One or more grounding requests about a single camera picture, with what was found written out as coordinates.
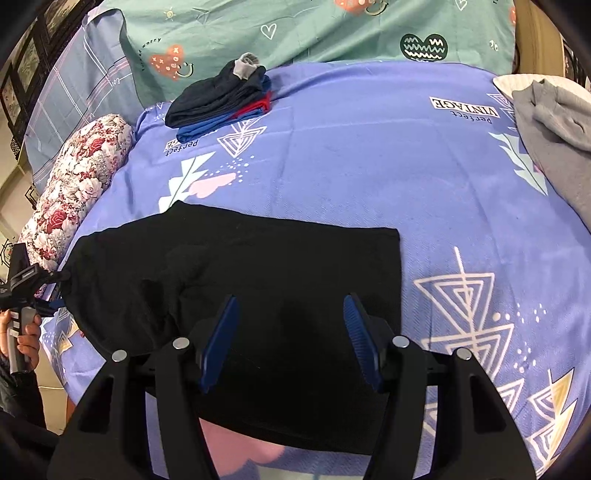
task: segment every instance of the orange heart print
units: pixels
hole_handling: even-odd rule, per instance
[[[164,55],[152,55],[150,65],[156,69],[160,75],[178,80],[178,70],[183,64],[184,53],[181,45],[172,45]]]
[[[358,14],[375,2],[376,0],[335,0],[335,5],[349,13]]]

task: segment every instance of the red cloth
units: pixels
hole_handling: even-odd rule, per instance
[[[267,92],[267,94],[262,99],[257,100],[256,102],[249,103],[248,105],[242,107],[234,115],[232,115],[230,117],[230,119],[238,118],[239,116],[242,116],[245,113],[248,113],[256,108],[262,108],[265,113],[267,113],[269,110],[271,110],[271,91],[270,90]]]

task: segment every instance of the dark green heart print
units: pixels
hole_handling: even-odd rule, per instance
[[[447,57],[447,41],[441,35],[433,33],[425,41],[412,33],[407,33],[400,40],[400,50],[409,60],[440,61]]]

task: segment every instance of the floral pillow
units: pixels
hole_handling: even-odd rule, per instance
[[[76,230],[125,162],[132,128],[105,115],[74,133],[57,154],[37,210],[21,232],[31,263],[57,269]]]

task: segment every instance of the green pillowcase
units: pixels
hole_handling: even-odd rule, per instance
[[[105,0],[144,106],[175,99],[250,51],[292,61],[454,61],[511,72],[512,0]]]

